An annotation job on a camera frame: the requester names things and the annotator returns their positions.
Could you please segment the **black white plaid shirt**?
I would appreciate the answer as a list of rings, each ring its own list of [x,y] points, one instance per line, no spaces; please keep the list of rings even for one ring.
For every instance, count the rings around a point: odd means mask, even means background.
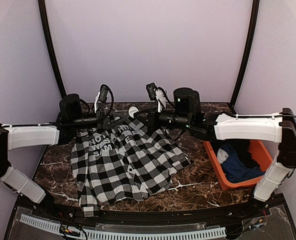
[[[171,187],[172,176],[192,164],[163,129],[128,118],[110,129],[79,131],[71,155],[78,204],[87,218],[121,200],[143,201]]]

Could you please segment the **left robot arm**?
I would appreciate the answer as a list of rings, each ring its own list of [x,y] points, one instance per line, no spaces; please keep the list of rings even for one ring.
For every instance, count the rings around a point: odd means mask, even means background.
[[[58,206],[51,194],[16,169],[8,160],[8,152],[42,145],[64,145],[72,141],[80,129],[109,129],[127,119],[125,113],[111,109],[85,113],[79,95],[73,93],[59,102],[60,112],[54,123],[34,125],[5,125],[0,123],[0,182],[39,204],[39,210],[48,218],[58,214]]]

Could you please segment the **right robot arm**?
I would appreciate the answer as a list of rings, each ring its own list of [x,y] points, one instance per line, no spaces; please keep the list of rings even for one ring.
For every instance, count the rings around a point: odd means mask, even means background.
[[[277,157],[256,184],[253,198],[243,205],[246,216],[255,216],[262,209],[262,202],[296,169],[296,115],[290,108],[265,115],[203,113],[199,93],[181,87],[173,92],[173,109],[167,109],[169,101],[162,88],[148,84],[146,89],[157,106],[145,110],[131,107],[129,114],[153,131],[161,127],[181,129],[203,141],[245,139],[278,143]]]

